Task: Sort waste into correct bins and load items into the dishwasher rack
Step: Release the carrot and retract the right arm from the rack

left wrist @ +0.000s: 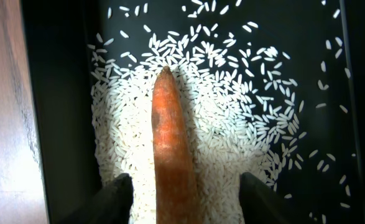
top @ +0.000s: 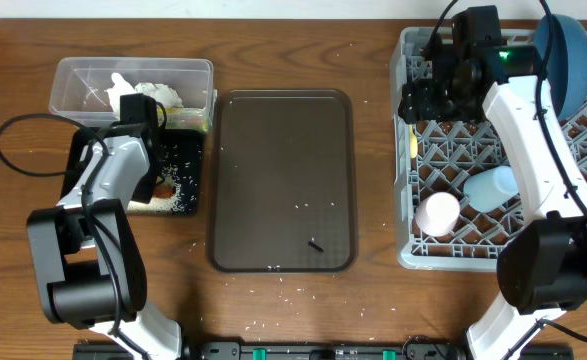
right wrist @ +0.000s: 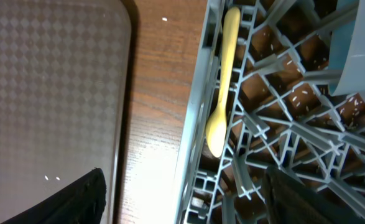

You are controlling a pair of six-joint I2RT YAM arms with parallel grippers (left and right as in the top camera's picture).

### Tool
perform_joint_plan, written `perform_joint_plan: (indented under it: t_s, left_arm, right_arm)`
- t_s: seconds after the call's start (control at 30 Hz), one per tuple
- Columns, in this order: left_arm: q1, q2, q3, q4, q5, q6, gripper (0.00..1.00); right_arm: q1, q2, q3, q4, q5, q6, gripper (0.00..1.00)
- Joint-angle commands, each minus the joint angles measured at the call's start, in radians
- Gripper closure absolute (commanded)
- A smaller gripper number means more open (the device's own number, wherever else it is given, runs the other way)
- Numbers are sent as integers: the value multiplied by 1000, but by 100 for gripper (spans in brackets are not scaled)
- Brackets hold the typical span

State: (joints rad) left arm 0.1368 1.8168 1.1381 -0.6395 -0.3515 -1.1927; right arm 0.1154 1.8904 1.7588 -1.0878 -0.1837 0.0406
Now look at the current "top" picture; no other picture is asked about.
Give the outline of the light blue cup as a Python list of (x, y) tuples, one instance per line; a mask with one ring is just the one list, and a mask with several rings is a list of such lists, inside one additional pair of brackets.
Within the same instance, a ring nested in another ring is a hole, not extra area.
[(469, 205), (478, 212), (491, 212), (519, 194), (517, 182), (509, 166), (473, 175), (466, 180), (463, 192)]

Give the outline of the dark brown tray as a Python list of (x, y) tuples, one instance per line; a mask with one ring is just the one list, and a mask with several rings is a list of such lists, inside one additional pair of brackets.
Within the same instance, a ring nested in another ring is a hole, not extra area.
[(228, 92), (218, 103), (211, 180), (207, 257), (217, 270), (337, 273), (355, 261), (353, 120), (344, 92)]

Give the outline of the dark blue plate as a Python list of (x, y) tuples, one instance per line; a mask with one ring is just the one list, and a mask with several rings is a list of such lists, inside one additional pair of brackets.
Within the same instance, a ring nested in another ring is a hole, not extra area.
[(553, 40), (546, 66), (557, 120), (566, 120), (587, 97), (587, 32), (566, 15), (553, 16)]

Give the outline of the yellow plastic spoon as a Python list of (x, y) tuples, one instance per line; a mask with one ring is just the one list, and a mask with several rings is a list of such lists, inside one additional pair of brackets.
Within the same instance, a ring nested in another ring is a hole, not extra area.
[(409, 131), (409, 150), (410, 150), (410, 158), (415, 159), (418, 155), (419, 147), (418, 147), (418, 140), (415, 134), (414, 125), (408, 125)]

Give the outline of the orange carrot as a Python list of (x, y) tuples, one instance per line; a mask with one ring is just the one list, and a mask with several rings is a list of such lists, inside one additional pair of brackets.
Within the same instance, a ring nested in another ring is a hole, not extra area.
[(168, 199), (171, 198), (174, 194), (174, 186), (167, 183), (157, 185), (153, 191), (153, 197), (158, 199)]

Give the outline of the yellow green snack wrapper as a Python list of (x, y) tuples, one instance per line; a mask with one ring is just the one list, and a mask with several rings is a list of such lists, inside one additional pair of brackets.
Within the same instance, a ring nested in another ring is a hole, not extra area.
[(208, 133), (211, 129), (210, 114), (200, 108), (167, 108), (167, 129), (196, 130)]

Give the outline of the pink cup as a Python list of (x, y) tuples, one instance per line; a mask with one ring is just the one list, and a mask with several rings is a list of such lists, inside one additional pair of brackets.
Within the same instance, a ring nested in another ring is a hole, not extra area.
[(459, 215), (459, 201), (450, 193), (437, 192), (419, 204), (415, 222), (423, 233), (439, 237), (455, 227)]

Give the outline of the white rice pile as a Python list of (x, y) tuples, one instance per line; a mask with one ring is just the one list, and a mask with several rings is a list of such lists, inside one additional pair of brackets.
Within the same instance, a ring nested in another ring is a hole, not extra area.
[(186, 148), (167, 150), (162, 169), (163, 183), (173, 185), (175, 194), (168, 199), (152, 197), (149, 203), (131, 201), (127, 213), (161, 216), (194, 215), (198, 208), (201, 160), (201, 150)]

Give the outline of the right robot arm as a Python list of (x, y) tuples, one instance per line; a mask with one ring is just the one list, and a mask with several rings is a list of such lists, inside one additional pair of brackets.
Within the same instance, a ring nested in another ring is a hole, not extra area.
[(490, 122), (523, 206), (523, 229), (497, 259), (497, 297), (448, 355), (516, 359), (587, 301), (587, 182), (553, 108), (550, 51), (509, 45), (491, 5), (454, 14), (451, 42), (433, 32), (422, 55), (432, 75), (402, 86), (399, 117)]

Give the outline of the white tissue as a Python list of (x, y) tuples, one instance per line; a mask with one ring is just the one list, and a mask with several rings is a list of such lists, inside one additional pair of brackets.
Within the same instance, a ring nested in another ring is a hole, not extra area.
[(134, 90), (138, 93), (152, 97), (165, 108), (184, 107), (182, 99), (179, 97), (178, 93), (166, 84), (143, 82), (135, 85)]
[(108, 88), (106, 93), (108, 95), (113, 114), (117, 119), (119, 119), (121, 97), (136, 94), (136, 90), (128, 81), (124, 79), (120, 73), (112, 73), (111, 80), (113, 82), (113, 86)]

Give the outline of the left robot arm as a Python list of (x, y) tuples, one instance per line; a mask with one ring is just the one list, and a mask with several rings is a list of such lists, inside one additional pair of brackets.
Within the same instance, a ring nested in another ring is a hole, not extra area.
[(89, 329), (133, 359), (188, 359), (181, 325), (148, 300), (143, 260), (128, 222), (161, 175), (164, 106), (141, 93), (120, 99), (118, 121), (77, 123), (58, 203), (31, 212), (26, 228), (40, 304), (53, 324)]

